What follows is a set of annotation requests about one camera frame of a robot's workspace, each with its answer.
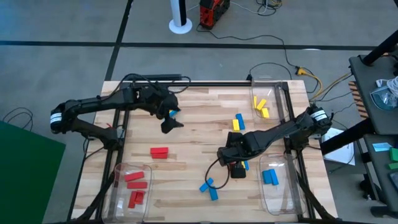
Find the transparent container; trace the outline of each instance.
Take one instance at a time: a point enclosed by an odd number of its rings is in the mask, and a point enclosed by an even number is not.
[[[266,154],[260,157],[258,167],[262,207],[273,215],[297,214],[305,212],[306,204],[302,197],[294,158],[290,154]],[[262,171],[274,169],[279,185],[265,184]]]
[[[103,210],[104,223],[142,223],[146,213],[149,201],[149,194],[152,187],[152,169],[147,165],[134,166],[127,163],[120,163],[115,168],[115,179],[113,185],[108,190],[105,198]],[[143,171],[144,178],[133,180],[146,181],[146,189],[127,189],[127,182],[124,176],[135,172]],[[135,208],[129,208],[131,192],[133,190],[142,190],[145,192],[142,205],[136,205]]]
[[[267,101],[263,108],[268,109],[269,118],[263,118],[261,111],[254,108],[254,96],[257,97],[257,105],[263,99]],[[270,77],[253,79],[251,82],[251,105],[254,123],[279,124],[282,119],[289,120],[282,81],[271,80]]]

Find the wooden table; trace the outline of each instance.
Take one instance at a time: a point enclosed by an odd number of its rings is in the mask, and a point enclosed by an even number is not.
[[[308,106],[304,82],[287,81],[294,114],[302,113]],[[108,95],[118,82],[105,82],[101,94]],[[182,111],[177,120],[185,127],[162,134],[159,121],[145,111],[130,112],[126,133],[123,162],[147,164],[152,167],[154,179],[149,199],[147,222],[292,222],[297,216],[271,215],[262,207],[257,178],[259,157],[249,161],[250,170],[245,179],[230,179],[227,186],[218,190],[219,200],[211,201],[208,193],[201,193],[208,166],[216,159],[216,151],[224,146],[226,136],[232,130],[236,113],[242,113],[246,130],[267,130],[278,125],[278,120],[254,122],[249,87],[211,86],[190,87],[178,94]],[[275,100],[267,99],[271,116]],[[95,125],[107,127],[113,121],[114,111],[98,112]],[[310,144],[319,147],[317,141]],[[88,153],[100,148],[99,141],[90,143]],[[166,160],[152,159],[150,147],[169,147]],[[276,141],[265,154],[282,155],[282,140]],[[106,151],[100,151],[84,164],[76,196],[72,218],[78,217],[94,199],[101,185]],[[306,148],[303,158],[312,192],[326,210],[337,217],[328,176],[321,151]],[[226,168],[215,165],[210,172],[215,185],[226,178]]]

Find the robotic arm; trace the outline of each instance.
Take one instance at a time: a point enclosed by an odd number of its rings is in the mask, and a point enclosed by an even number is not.
[[[79,114],[110,109],[124,111],[142,109],[148,111],[150,115],[155,114],[157,119],[164,119],[161,129],[165,134],[173,128],[183,127],[182,123],[169,116],[169,110],[180,111],[180,108],[177,97],[167,89],[167,86],[158,82],[149,83],[147,86],[135,86],[132,82],[127,88],[117,90],[118,87],[108,96],[68,100],[59,104],[51,111],[52,132],[65,134],[67,131],[76,131],[86,138],[89,136],[98,138],[105,149],[115,150],[115,147],[119,146],[119,134],[116,129],[101,128],[77,118]]]
[[[246,161],[262,154],[274,141],[289,137],[289,147],[295,150],[308,145],[308,137],[313,134],[325,134],[331,121],[322,108],[308,107],[295,119],[280,124],[267,131],[251,131],[246,134],[228,133],[225,147],[217,151],[221,166]]]

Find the green panel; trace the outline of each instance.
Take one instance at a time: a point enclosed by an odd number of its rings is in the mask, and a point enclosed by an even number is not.
[[[65,145],[0,122],[1,223],[42,223]]]
[[[398,149],[390,148],[390,157],[392,161],[398,162]]]

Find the gray floor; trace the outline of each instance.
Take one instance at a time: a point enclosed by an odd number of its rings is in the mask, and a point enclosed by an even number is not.
[[[254,1],[235,1],[256,9]],[[187,0],[187,7],[197,2]],[[127,0],[0,0],[0,40],[113,42],[126,3]],[[171,18],[169,7],[166,0],[135,0],[123,41],[237,42],[215,40],[208,34],[194,31],[187,35],[171,34],[167,28]],[[248,37],[274,34],[285,39],[286,44],[377,45],[396,29],[397,12],[392,0],[284,1],[277,14],[267,18],[232,5],[214,32]],[[188,12],[188,16],[197,24],[198,8]],[[272,39],[251,43],[280,44]],[[78,134],[54,135],[50,132],[50,110],[65,100],[98,94],[112,50],[112,47],[0,46],[0,117],[15,107],[28,107],[34,112],[35,133],[67,144],[44,223],[66,219],[83,156],[83,138]],[[308,67],[325,85],[349,71],[350,57],[366,53],[288,51],[290,62]],[[287,66],[282,50],[121,48],[112,80],[120,80],[129,72],[181,73],[194,80],[241,80],[251,67],[261,62]],[[284,69],[273,65],[256,68],[253,75],[268,75],[276,80],[289,78]],[[308,89],[314,87],[313,80],[303,79]],[[338,85],[325,99],[349,92],[348,81]],[[330,113],[352,102],[352,96],[348,95],[319,105]],[[83,119],[92,121],[93,117],[89,114]],[[336,115],[336,119],[346,126],[360,120],[355,106]],[[360,175],[330,175],[339,217],[357,222],[395,223],[396,220],[371,216],[369,208],[378,202],[362,199],[356,187],[360,180]]]

